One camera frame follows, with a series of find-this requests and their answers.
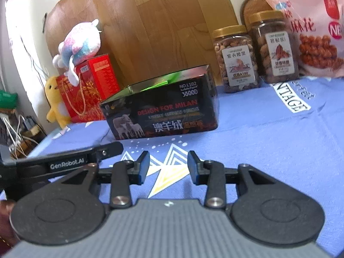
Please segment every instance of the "plush toy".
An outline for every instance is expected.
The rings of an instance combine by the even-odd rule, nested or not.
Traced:
[[[46,115],[46,119],[49,122],[57,121],[60,127],[64,129],[71,122],[71,117],[62,100],[56,77],[48,78],[45,84],[45,94],[51,106],[50,111]]]
[[[53,58],[53,65],[68,70],[67,77],[73,86],[78,86],[79,78],[74,66],[92,58],[100,48],[100,36],[97,29],[98,19],[82,22],[73,27],[65,40],[58,45],[58,52]]]

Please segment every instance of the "gray ribbed surface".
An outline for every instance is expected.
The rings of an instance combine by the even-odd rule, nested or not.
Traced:
[[[241,235],[224,212],[198,200],[139,200],[111,213],[86,239],[60,247],[18,244],[5,258],[328,258],[315,244],[291,249],[259,245]]]

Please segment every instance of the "plastic jar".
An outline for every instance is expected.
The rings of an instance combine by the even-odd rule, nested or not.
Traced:
[[[225,92],[259,87],[256,57],[246,27],[234,25],[217,29],[212,37]]]
[[[299,77],[295,43],[280,11],[263,11],[249,17],[259,70],[267,83]]]

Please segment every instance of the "snack package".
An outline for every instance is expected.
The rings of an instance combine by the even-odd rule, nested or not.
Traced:
[[[344,0],[266,0],[283,12],[306,75],[344,76]]]

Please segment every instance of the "silver screw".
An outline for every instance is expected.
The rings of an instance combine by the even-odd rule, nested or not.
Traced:
[[[210,207],[219,207],[223,205],[223,200],[218,197],[212,197],[207,201],[207,205]]]
[[[129,198],[126,196],[116,196],[112,198],[112,203],[118,206],[124,206],[129,203]]]
[[[167,202],[164,203],[164,205],[165,205],[166,207],[171,207],[171,206],[174,205],[174,202],[172,202],[172,201],[167,201]]]

